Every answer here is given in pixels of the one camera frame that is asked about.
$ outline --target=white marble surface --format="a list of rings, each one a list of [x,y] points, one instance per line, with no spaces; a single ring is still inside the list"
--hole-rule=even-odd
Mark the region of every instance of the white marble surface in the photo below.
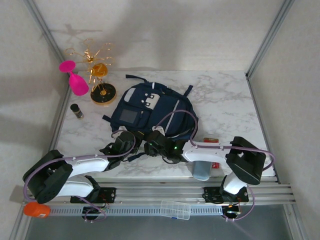
[[[102,119],[111,117],[123,92],[140,83],[138,79],[125,79],[126,74],[159,82],[183,94],[189,85],[193,89],[189,99],[199,117],[196,141],[204,137],[217,138],[221,143],[230,142],[234,136],[246,138],[258,148],[266,149],[257,113],[250,95],[245,74],[241,71],[114,71],[107,75],[107,82],[115,86],[117,98],[109,106],[99,106],[92,102],[90,93],[85,96],[72,94],[68,106],[78,104],[84,114],[78,120],[68,107],[57,149],[65,156],[101,154],[99,149],[113,142],[110,124]],[[132,162],[122,162],[120,166],[101,173],[92,173],[96,178],[109,177],[191,177],[192,163],[167,164],[160,157],[142,156]],[[227,165],[213,169],[211,175],[224,176],[229,173]],[[269,168],[263,176],[274,176]]]

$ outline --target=orange object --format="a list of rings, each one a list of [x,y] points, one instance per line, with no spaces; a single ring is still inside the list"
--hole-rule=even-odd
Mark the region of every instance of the orange object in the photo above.
[[[50,207],[37,202],[29,202],[25,205],[23,213],[30,217],[46,218],[50,214]]]
[[[203,139],[203,142],[205,143],[219,143],[219,139],[217,138],[210,138],[210,137],[205,137]],[[212,168],[213,169],[218,169],[220,167],[220,164],[218,162],[213,162],[212,163]]]

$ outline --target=small jar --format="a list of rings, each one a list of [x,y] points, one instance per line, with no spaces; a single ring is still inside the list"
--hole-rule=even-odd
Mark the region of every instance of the small jar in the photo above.
[[[82,113],[82,111],[80,110],[78,104],[72,104],[70,106],[70,109],[72,110],[72,112],[74,113],[74,115],[78,118],[78,119],[83,119],[84,118],[84,114]]]

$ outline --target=black bracket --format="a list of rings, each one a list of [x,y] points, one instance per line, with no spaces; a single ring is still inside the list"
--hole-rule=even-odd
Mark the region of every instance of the black bracket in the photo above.
[[[97,198],[90,201],[92,204],[113,204],[116,198],[116,188],[115,187],[101,187]],[[70,203],[72,204],[84,204],[82,200],[76,196],[70,198]]]
[[[206,203],[223,204],[223,203],[248,203],[248,191],[246,187],[240,189],[236,194],[230,194],[227,192],[220,193],[219,186],[206,186],[203,188],[204,193],[202,197]]]

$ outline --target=black round base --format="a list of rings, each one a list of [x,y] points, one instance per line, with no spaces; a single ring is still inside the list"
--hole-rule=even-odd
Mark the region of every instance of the black round base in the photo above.
[[[98,105],[108,105],[112,103],[116,95],[116,88],[109,83],[98,84],[90,94],[92,101]]]

